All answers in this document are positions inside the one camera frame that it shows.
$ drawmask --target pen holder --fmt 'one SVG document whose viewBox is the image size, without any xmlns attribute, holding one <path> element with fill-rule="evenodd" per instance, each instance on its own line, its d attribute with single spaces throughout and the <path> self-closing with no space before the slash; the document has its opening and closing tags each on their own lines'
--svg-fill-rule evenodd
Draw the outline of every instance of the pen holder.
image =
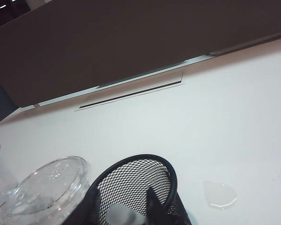
<svg viewBox="0 0 281 225">
<path fill-rule="evenodd" d="M 100 191 L 100 225 L 108 225 L 107 209 L 116 203 L 146 216 L 149 187 L 155 191 L 173 224 L 191 225 L 177 193 L 174 168 L 162 157 L 144 154 L 123 159 L 103 172 L 92 187 Z"/>
</svg>

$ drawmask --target water spill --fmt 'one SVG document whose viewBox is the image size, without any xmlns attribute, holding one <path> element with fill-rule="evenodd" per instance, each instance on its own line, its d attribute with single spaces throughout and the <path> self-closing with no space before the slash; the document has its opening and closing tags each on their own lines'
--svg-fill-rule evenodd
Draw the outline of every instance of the water spill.
<svg viewBox="0 0 281 225">
<path fill-rule="evenodd" d="M 208 205 L 218 210 L 225 210 L 237 201 L 236 191 L 227 184 L 204 181 L 204 195 Z"/>
</svg>

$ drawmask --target mesh pen holder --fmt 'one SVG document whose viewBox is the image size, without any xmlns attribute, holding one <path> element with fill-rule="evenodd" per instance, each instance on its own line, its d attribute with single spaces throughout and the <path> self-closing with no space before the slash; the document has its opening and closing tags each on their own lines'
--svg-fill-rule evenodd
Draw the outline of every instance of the mesh pen holder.
<svg viewBox="0 0 281 225">
<path fill-rule="evenodd" d="M 191 225 L 177 193 L 177 177 L 172 165 L 156 155 L 137 155 L 123 159 L 109 167 L 92 184 L 100 191 L 100 225 L 108 225 L 107 209 L 120 203 L 146 215 L 146 194 L 155 191 L 161 205 L 175 225 Z"/>
</svg>

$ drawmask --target white desk surface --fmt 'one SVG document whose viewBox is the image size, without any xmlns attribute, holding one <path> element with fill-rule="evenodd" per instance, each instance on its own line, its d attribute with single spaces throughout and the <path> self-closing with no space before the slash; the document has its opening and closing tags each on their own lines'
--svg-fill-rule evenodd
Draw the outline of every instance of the white desk surface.
<svg viewBox="0 0 281 225">
<path fill-rule="evenodd" d="M 88 95 L 14 112 L 0 123 L 6 163 L 21 181 L 78 155 L 93 181 L 127 156 L 157 154 L 174 166 L 193 225 L 281 225 L 281 40 L 178 70 L 177 87 L 81 111 Z M 205 181 L 233 188 L 235 204 L 210 207 Z"/>
</svg>

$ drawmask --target glass container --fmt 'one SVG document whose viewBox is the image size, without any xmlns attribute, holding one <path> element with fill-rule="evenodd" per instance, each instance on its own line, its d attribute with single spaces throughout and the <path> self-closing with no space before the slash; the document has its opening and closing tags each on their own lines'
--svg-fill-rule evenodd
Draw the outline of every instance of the glass container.
<svg viewBox="0 0 281 225">
<path fill-rule="evenodd" d="M 89 188 L 81 157 L 55 160 L 29 175 L 3 205 L 1 225 L 60 225 Z"/>
</svg>

